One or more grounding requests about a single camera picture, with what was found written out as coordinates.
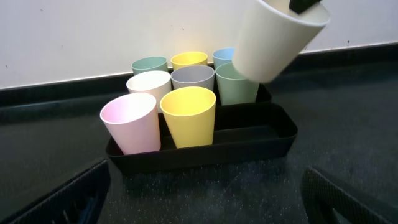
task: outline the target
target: teal cup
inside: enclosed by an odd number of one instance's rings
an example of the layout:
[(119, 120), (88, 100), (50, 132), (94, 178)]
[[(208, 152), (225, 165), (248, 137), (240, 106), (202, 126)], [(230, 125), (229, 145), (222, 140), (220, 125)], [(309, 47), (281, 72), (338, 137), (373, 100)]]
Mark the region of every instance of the teal cup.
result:
[(216, 76), (221, 105), (256, 102), (259, 84), (242, 76), (232, 63), (218, 67)]
[(165, 57), (147, 57), (134, 62), (131, 65), (134, 75), (149, 71), (168, 72), (167, 59)]
[(232, 62), (233, 54), (234, 54), (233, 47), (228, 47), (214, 52), (213, 53), (214, 69), (217, 69), (218, 67), (226, 63)]

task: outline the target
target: cup rim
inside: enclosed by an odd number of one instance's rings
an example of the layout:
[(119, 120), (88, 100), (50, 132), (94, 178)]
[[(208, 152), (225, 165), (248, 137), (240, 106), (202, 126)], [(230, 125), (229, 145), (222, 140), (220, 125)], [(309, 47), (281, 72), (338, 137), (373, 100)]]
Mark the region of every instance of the cup rim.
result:
[(218, 49), (218, 50), (216, 50), (215, 52), (213, 52), (213, 58), (217, 58), (218, 60), (232, 60), (232, 59), (226, 59), (226, 58), (220, 58), (220, 57), (214, 56), (214, 54), (215, 54), (216, 52), (219, 52), (220, 50), (227, 50), (227, 49), (234, 49), (234, 47), (226, 47), (226, 48), (223, 48), (223, 49)]
[(307, 22), (307, 21), (303, 21), (300, 19), (296, 19), (288, 14), (285, 14), (283, 12), (280, 12), (277, 9), (274, 9), (272, 6), (268, 5), (264, 0), (257, 0), (260, 4), (262, 4), (264, 7), (266, 7), (268, 10), (270, 10), (271, 12), (273, 12), (274, 14), (277, 14), (280, 17), (283, 17), (284, 19), (290, 20), (292, 22), (301, 24), (301, 25), (305, 25), (305, 26), (311, 26), (311, 27), (324, 27), (325, 25), (327, 25), (330, 22), (330, 13), (324, 9), (327, 14), (328, 14), (328, 20), (326, 20), (325, 22)]
[[(178, 71), (178, 70), (180, 70), (180, 69), (184, 69), (184, 68), (187, 69), (187, 68), (189, 68), (189, 67), (207, 67), (207, 68), (210, 68), (210, 69), (213, 71), (213, 74), (210, 75), (210, 77), (208, 77), (208, 78), (206, 78), (206, 79), (199, 80), (199, 81), (195, 81), (195, 82), (181, 82), (181, 81), (178, 81), (178, 80), (176, 80), (176, 79), (173, 78), (173, 73), (174, 73), (174, 72), (176, 72), (176, 71)], [(206, 81), (206, 80), (209, 80), (209, 79), (213, 78), (214, 75), (215, 75), (214, 69), (211, 68), (210, 66), (207, 66), (207, 65), (190, 65), (190, 66), (186, 66), (186, 67), (182, 67), (182, 68), (176, 69), (176, 70), (174, 70), (174, 71), (170, 74), (171, 79), (172, 79), (173, 81), (178, 82), (178, 83), (184, 83), (184, 84), (192, 84), (192, 83), (204, 82), (204, 81)]]
[[(134, 96), (136, 96), (136, 95), (148, 95), (149, 98), (150, 98), (150, 100), (152, 101), (152, 105), (153, 105), (153, 106), (151, 106), (150, 110), (148, 110), (148, 111), (146, 111), (145, 113), (143, 113), (142, 116), (137, 117), (137, 118), (134, 118), (134, 119), (131, 119), (131, 120), (128, 120), (128, 121), (123, 121), (123, 122), (110, 122), (110, 121), (108, 121), (108, 120), (106, 120), (106, 119), (103, 118), (103, 111), (104, 111), (107, 107), (109, 107), (110, 104), (114, 103), (115, 101), (121, 100), (122, 98), (133, 97), (133, 95), (134, 95)], [(99, 112), (99, 116), (100, 116), (102, 122), (104, 122), (104, 123), (106, 123), (106, 124), (115, 124), (115, 125), (119, 125), (119, 124), (128, 124), (128, 123), (130, 123), (130, 122), (137, 121), (137, 120), (139, 120), (139, 119), (141, 119), (141, 118), (147, 116), (155, 107), (156, 107), (156, 98), (155, 98), (154, 96), (152, 96), (151, 94), (148, 94), (148, 93), (129, 93), (129, 94), (126, 94), (126, 95), (123, 95), (123, 96), (119, 96), (119, 97), (117, 97), (117, 98), (115, 98), (115, 99), (109, 101), (107, 104), (105, 104), (105, 106), (102, 107), (101, 112)]]
[[(201, 111), (199, 113), (195, 113), (195, 114), (184, 114), (184, 115), (182, 115), (182, 114), (173, 114), (173, 113), (169, 113), (168, 111), (163, 109), (162, 102), (163, 102), (163, 99), (166, 98), (166, 96), (168, 96), (169, 94), (172, 94), (175, 91), (183, 91), (186, 88), (199, 88), (199, 89), (202, 89), (202, 90), (205, 90), (205, 91), (210, 91), (212, 93), (212, 96), (214, 96), (214, 101), (212, 102), (212, 104), (207, 109), (205, 109), (205, 110), (203, 110), (203, 111)], [(160, 108), (162, 109), (163, 113), (167, 113), (167, 114), (169, 114), (171, 116), (177, 116), (177, 117), (189, 117), (189, 116), (195, 116), (195, 115), (198, 115), (198, 114), (201, 114), (201, 113), (204, 113), (204, 112), (210, 110), (216, 104), (216, 99), (217, 99), (217, 97), (213, 93), (213, 91), (211, 91), (211, 90), (209, 90), (207, 88), (203, 88), (203, 87), (199, 87), (199, 86), (188, 86), (188, 87), (183, 87), (183, 88), (179, 88), (179, 89), (176, 89), (176, 90), (168, 92), (166, 95), (164, 95), (162, 97), (162, 99), (160, 100), (159, 105), (160, 105)]]
[(219, 73), (217, 73), (217, 70), (218, 70), (219, 68), (221, 68), (221, 67), (223, 67), (223, 66), (227, 66), (227, 65), (229, 65), (229, 64), (232, 64), (232, 62), (230, 62), (230, 63), (225, 63), (224, 65), (220, 65), (220, 66), (216, 69), (216, 76), (217, 76), (217, 77), (220, 77), (220, 78), (224, 78), (224, 79), (226, 79), (226, 80), (232, 80), (232, 81), (247, 80), (247, 78), (244, 78), (244, 77), (242, 77), (242, 78), (227, 78), (227, 77), (224, 77), (224, 76), (220, 75)]
[[(143, 61), (143, 60), (148, 60), (148, 59), (150, 59), (150, 58), (162, 58), (162, 59), (164, 59), (164, 62), (161, 63), (161, 64), (159, 64), (159, 65), (156, 65), (156, 66), (154, 66), (154, 67), (151, 67), (151, 68), (134, 68), (134, 64), (135, 64), (135, 63), (140, 62), (140, 61)], [(133, 63), (131, 64), (131, 69), (134, 69), (134, 70), (149, 70), (149, 69), (153, 69), (153, 68), (159, 67), (159, 66), (161, 66), (161, 65), (164, 65), (165, 63), (167, 63), (167, 58), (162, 57), (162, 56), (146, 57), (146, 58), (142, 58), (142, 59), (139, 59), (139, 60), (136, 60), (135, 62), (133, 62)]]
[[(134, 79), (140, 78), (140, 77), (142, 76), (142, 74), (149, 75), (148, 73), (166, 73), (166, 74), (168, 75), (168, 79), (167, 79), (167, 81), (165, 81), (165, 82), (163, 82), (163, 83), (160, 83), (160, 85), (157, 85), (157, 86), (152, 87), (152, 88), (146, 88), (146, 89), (142, 89), (142, 90), (141, 90), (141, 89), (137, 90), (137, 89), (134, 89), (134, 88), (129, 87), (129, 83), (132, 82)], [(158, 88), (158, 87), (163, 86), (163, 85), (166, 84), (167, 82), (169, 82), (170, 79), (171, 79), (171, 75), (170, 75), (169, 72), (160, 71), (160, 70), (142, 72), (142, 73), (140, 73), (140, 74), (134, 75), (133, 77), (129, 78), (129, 80), (126, 82), (126, 87), (127, 87), (127, 89), (132, 90), (132, 91), (148, 91), (148, 90), (154, 90), (154, 89), (156, 89), (156, 88)]]
[(176, 65), (193, 65), (192, 63), (175, 63), (175, 62), (173, 61), (173, 59), (175, 59), (175, 58), (178, 57), (178, 56), (181, 56), (181, 55), (184, 55), (184, 54), (192, 54), (192, 53), (205, 55), (206, 58), (205, 58), (204, 60), (207, 60), (207, 59), (208, 59), (208, 55), (207, 55), (206, 53), (204, 53), (204, 52), (184, 52), (184, 53), (180, 53), (180, 54), (174, 55), (174, 56), (170, 59), (170, 61), (171, 61), (171, 63), (176, 64)]

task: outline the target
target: white wall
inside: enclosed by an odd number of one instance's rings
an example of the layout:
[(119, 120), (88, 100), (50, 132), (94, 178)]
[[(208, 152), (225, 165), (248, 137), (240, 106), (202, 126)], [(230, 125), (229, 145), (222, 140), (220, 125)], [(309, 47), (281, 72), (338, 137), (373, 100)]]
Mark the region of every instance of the white wall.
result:
[[(0, 88), (130, 72), (142, 57), (232, 46), (248, 0), (1, 0)], [(324, 0), (306, 51), (398, 40), (398, 1)]]

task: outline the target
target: yellow cup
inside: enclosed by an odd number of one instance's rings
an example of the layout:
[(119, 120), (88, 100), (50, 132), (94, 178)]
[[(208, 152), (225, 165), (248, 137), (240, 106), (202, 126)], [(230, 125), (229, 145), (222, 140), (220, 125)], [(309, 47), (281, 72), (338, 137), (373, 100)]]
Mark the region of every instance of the yellow cup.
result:
[(160, 101), (164, 118), (177, 148), (213, 143), (216, 95), (190, 86), (166, 94)]
[(189, 65), (207, 65), (207, 54), (203, 52), (185, 52), (172, 57), (171, 61), (174, 70)]

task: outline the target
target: pink cup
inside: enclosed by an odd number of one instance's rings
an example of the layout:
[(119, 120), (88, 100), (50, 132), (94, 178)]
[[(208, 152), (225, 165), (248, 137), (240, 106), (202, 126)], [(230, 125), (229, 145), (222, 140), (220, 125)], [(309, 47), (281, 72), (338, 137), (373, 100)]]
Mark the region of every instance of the pink cup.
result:
[(105, 105), (99, 116), (125, 155), (160, 149), (154, 96), (148, 93), (120, 96)]

